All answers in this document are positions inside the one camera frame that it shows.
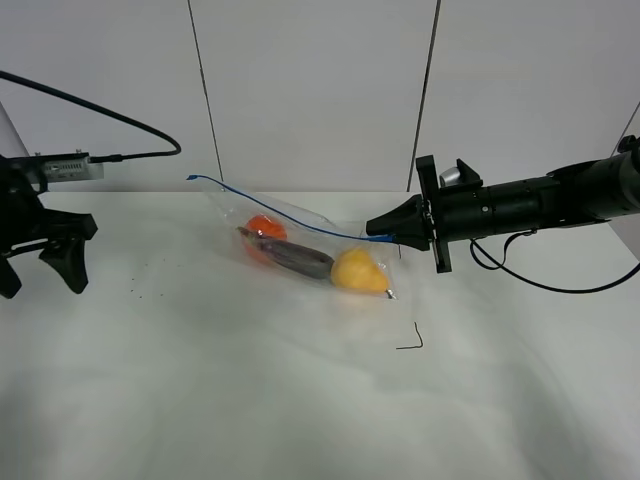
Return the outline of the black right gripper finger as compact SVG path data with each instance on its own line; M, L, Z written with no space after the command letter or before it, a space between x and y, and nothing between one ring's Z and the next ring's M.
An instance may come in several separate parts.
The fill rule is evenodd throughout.
M394 235L426 237L424 202L421 195L413 195L393 210L366 223L368 236L385 236L392 243Z
M429 239L420 235L394 235L393 242L397 245L406 246L418 251L429 250Z

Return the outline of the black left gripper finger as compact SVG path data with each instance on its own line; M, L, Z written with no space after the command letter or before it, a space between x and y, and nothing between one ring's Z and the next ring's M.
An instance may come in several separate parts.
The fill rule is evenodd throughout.
M9 261L0 257L0 295L12 299L21 289L22 283Z
M39 259L54 269L75 294L81 294L89 281L85 265L85 239L71 235L48 240Z

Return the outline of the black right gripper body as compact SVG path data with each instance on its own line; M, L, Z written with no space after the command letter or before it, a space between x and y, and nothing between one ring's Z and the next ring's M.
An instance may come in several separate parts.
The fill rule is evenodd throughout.
M418 158L415 165L424 202L426 234L438 273L452 271L449 244L479 236L484 221L483 180L461 159L454 167L460 169L462 183L441 188L433 155Z

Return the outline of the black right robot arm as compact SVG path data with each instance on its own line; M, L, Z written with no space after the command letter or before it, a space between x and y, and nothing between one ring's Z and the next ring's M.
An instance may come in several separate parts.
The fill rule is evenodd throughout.
M639 141L634 136L623 138L610 158L491 186L463 160L438 173L428 155L417 159L416 171L420 193L369 220L366 233L433 251L439 273L452 269L452 242L591 225L639 211Z

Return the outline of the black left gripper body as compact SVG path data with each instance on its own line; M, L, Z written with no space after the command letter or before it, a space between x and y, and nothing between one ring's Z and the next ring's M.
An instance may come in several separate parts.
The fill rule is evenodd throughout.
M1 256L11 258L43 249L48 240L71 235L90 240L96 234L90 214L47 209L40 200L43 193L20 171L1 165Z

